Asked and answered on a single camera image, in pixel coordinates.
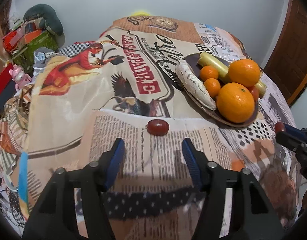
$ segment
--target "pink figurine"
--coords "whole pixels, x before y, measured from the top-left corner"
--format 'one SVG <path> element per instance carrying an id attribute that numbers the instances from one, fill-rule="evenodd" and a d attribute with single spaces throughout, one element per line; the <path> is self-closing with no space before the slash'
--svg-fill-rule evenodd
<path id="1" fill-rule="evenodd" d="M 14 68 L 9 70 L 9 74 L 15 82 L 15 90 L 17 92 L 31 82 L 31 77 L 23 71 L 21 66 L 14 65 Z"/>

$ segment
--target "plate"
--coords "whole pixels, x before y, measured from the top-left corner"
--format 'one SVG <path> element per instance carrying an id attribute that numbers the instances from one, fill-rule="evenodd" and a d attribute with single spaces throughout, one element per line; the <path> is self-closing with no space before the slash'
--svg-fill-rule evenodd
<path id="1" fill-rule="evenodd" d="M 220 60 L 222 63 L 224 63 L 226 66 L 229 66 L 229 62 L 219 58 L 217 56 L 214 56 L 215 58 L 217 58 L 218 60 Z M 199 77 L 199 73 L 201 70 L 201 66 L 198 64 L 198 60 L 200 58 L 200 53 L 195 53 L 195 54 L 191 54 L 188 55 L 184 58 L 184 60 L 189 64 L 189 66 L 191 67 L 191 71 L 195 74 L 196 77 Z M 230 122 L 227 119 L 225 119 L 220 113 L 219 111 L 216 109 L 215 111 L 212 111 L 210 109 L 208 109 L 207 107 L 203 106 L 192 94 L 190 94 L 186 89 L 185 92 L 188 94 L 188 96 L 191 98 L 191 100 L 200 108 L 202 109 L 202 111 L 204 111 L 207 115 L 209 115 L 210 117 L 214 118 L 215 120 L 217 120 L 218 122 L 224 123 L 228 126 L 231 127 L 236 127 L 236 128 L 244 128 L 249 126 L 250 124 L 252 124 L 258 114 L 258 109 L 259 109 L 259 104 L 258 101 L 255 103 L 255 111 L 253 112 L 252 116 L 243 123 L 234 123 L 234 122 Z"/>

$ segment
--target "screw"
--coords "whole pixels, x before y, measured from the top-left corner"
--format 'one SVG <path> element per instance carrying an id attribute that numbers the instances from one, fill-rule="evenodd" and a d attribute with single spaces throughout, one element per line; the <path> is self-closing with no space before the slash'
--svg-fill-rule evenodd
<path id="1" fill-rule="evenodd" d="M 251 173 L 251 171 L 248 168 L 243 168 L 241 171 L 246 175 L 249 175 Z"/>
<path id="2" fill-rule="evenodd" d="M 215 167 L 217 167 L 217 163 L 215 163 L 215 162 L 208 162 L 208 164 L 207 164 L 210 168 L 215 168 Z"/>
<path id="3" fill-rule="evenodd" d="M 99 163 L 98 163 L 97 161 L 93 161 L 93 162 L 90 162 L 90 163 L 89 163 L 89 166 L 94 168 L 94 167 L 97 167 L 98 164 L 99 164 Z"/>
<path id="4" fill-rule="evenodd" d="M 55 170 L 55 172 L 56 172 L 57 174 L 62 174 L 62 173 L 64 173 L 64 171 L 65 171 L 64 168 L 58 168 L 58 169 Z"/>

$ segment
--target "tomato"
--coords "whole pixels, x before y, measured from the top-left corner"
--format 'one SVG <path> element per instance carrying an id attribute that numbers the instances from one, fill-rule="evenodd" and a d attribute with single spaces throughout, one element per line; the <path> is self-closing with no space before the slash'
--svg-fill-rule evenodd
<path id="1" fill-rule="evenodd" d="M 259 97 L 259 90 L 255 86 L 247 87 L 247 89 L 252 94 L 252 96 L 253 96 L 253 98 L 256 102 L 258 100 L 258 97 Z"/>
<path id="2" fill-rule="evenodd" d="M 169 131 L 169 124 L 161 119 L 153 119 L 148 122 L 147 131 L 152 135 L 166 135 Z"/>

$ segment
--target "orange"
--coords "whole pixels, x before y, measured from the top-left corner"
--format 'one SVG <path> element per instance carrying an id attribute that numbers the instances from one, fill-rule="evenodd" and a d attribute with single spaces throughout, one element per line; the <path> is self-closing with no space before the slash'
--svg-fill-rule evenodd
<path id="1" fill-rule="evenodd" d="M 259 90 L 257 89 L 257 87 L 252 86 L 252 87 L 247 87 L 247 89 L 252 94 L 252 96 L 253 96 L 253 98 L 256 102 L 258 100 L 258 97 L 259 97 Z"/>
<path id="2" fill-rule="evenodd" d="M 204 86 L 206 90 L 208 91 L 209 95 L 214 98 L 216 95 L 218 95 L 219 90 L 220 90 L 220 83 L 217 79 L 215 78 L 208 78 L 204 82 Z"/>
<path id="3" fill-rule="evenodd" d="M 252 87 L 260 79 L 260 68 L 251 59 L 240 59 L 229 65 L 228 75 L 232 82 L 245 87 Z"/>
<path id="4" fill-rule="evenodd" d="M 218 71 L 212 66 L 204 66 L 200 70 L 200 78 L 202 81 L 206 81 L 208 78 L 218 79 Z"/>
<path id="5" fill-rule="evenodd" d="M 228 83 L 217 97 L 217 108 L 223 117 L 234 123 L 247 121 L 255 110 L 255 101 L 243 85 Z"/>

